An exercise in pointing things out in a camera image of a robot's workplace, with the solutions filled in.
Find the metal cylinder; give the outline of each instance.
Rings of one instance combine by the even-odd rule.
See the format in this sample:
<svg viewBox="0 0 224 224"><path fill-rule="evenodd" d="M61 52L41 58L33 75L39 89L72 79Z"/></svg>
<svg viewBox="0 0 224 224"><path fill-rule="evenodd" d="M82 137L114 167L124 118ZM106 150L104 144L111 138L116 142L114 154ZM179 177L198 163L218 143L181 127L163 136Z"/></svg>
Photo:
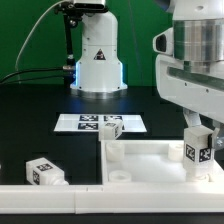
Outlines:
<svg viewBox="0 0 224 224"><path fill-rule="evenodd" d="M174 21L174 57L183 61L224 60L224 20Z"/></svg>

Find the cube with marker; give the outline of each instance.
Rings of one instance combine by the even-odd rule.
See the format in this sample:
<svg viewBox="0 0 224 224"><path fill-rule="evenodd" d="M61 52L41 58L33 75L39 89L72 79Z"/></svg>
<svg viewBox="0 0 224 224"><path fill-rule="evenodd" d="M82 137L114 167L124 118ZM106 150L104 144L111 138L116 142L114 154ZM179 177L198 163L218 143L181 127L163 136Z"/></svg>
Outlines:
<svg viewBox="0 0 224 224"><path fill-rule="evenodd" d="M213 172L215 151L208 144L208 137L212 133L203 125L184 130L183 166L188 176L200 177Z"/></svg>
<svg viewBox="0 0 224 224"><path fill-rule="evenodd" d="M99 128L99 141L115 140L122 134L123 121L121 119L111 119Z"/></svg>

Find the white cable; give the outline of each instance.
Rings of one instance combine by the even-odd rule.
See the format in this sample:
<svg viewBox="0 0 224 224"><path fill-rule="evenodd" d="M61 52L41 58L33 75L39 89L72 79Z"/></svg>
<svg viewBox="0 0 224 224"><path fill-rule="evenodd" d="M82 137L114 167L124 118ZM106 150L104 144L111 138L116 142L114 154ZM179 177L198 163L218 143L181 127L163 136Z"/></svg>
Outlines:
<svg viewBox="0 0 224 224"><path fill-rule="evenodd" d="M51 9L53 9L55 6L57 6L57 5L59 5L59 4L63 3L63 2L73 2L73 1L72 1L72 0L63 0L63 1L60 1L60 2L55 3L55 4L52 5L50 8L48 8L48 9L44 12L44 14L37 20L37 22L35 23L35 25L33 26L32 30L30 31L28 37L26 38L26 40L25 40L25 42L24 42L24 44L23 44L23 46L22 46L22 48L21 48L21 50L20 50L20 52L19 52L19 54L18 54L18 56L17 56L16 64L15 64L15 69L16 69L16 71L19 70L19 61L20 61L21 55L22 55L22 53L23 53L23 51L24 51L24 49L25 49L27 43L29 42L29 40L30 40L32 34L34 33L35 29L36 29L37 26L40 24L41 20L48 14L49 11L51 11Z"/></svg>

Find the black and white pattern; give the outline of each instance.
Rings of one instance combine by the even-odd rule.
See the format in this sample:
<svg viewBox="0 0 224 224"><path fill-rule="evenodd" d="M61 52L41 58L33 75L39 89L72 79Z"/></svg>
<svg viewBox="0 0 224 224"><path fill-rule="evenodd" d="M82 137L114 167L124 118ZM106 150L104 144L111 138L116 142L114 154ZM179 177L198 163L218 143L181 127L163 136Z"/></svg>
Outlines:
<svg viewBox="0 0 224 224"><path fill-rule="evenodd" d="M186 157L193 162L195 161L195 149L186 144Z"/></svg>
<svg viewBox="0 0 224 224"><path fill-rule="evenodd" d="M205 162L211 160L211 157L212 157L211 149L206 148L200 150L199 162Z"/></svg>
<svg viewBox="0 0 224 224"><path fill-rule="evenodd" d="M120 116L120 115L113 115L113 116L104 116L104 121L109 121L109 120L118 120L118 119L120 119L120 120L123 120L123 118L122 118L122 116Z"/></svg>
<svg viewBox="0 0 224 224"><path fill-rule="evenodd" d="M107 127L112 127L112 128L113 128L114 126L116 126L116 124L114 124L114 123L106 123L106 126L107 126Z"/></svg>
<svg viewBox="0 0 224 224"><path fill-rule="evenodd" d="M52 167L51 165L49 165L48 163L43 164L43 165L40 165L40 166L37 166L37 168L38 168L41 172L46 171L46 170L53 169L53 167Z"/></svg>
<svg viewBox="0 0 224 224"><path fill-rule="evenodd" d="M98 130L98 123L79 123L78 130Z"/></svg>
<svg viewBox="0 0 224 224"><path fill-rule="evenodd" d="M98 121L99 116L97 115L80 115L79 121Z"/></svg>
<svg viewBox="0 0 224 224"><path fill-rule="evenodd" d="M118 136L118 129L119 129L119 127L116 127L116 129L115 129L115 138Z"/></svg>
<svg viewBox="0 0 224 224"><path fill-rule="evenodd" d="M33 170L33 182L37 185L40 185L40 176L34 170Z"/></svg>

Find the white platform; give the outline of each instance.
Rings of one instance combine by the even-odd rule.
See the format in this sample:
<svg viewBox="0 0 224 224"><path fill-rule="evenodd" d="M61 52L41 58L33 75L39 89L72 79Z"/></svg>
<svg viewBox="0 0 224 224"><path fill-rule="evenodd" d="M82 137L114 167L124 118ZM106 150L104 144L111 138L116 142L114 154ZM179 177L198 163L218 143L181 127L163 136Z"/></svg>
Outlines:
<svg viewBox="0 0 224 224"><path fill-rule="evenodd" d="M216 163L214 182L185 182L180 162L168 160L170 141L125 144L121 162L108 162L102 141L102 185L1 186L0 213L224 212L224 172ZM123 170L131 182L110 182Z"/></svg>
<svg viewBox="0 0 224 224"><path fill-rule="evenodd" d="M146 132L140 115L103 115L103 114L61 114L55 126L55 132L98 132L106 117L121 118L124 124L122 132ZM80 125L88 124L89 128L82 129Z"/></svg>

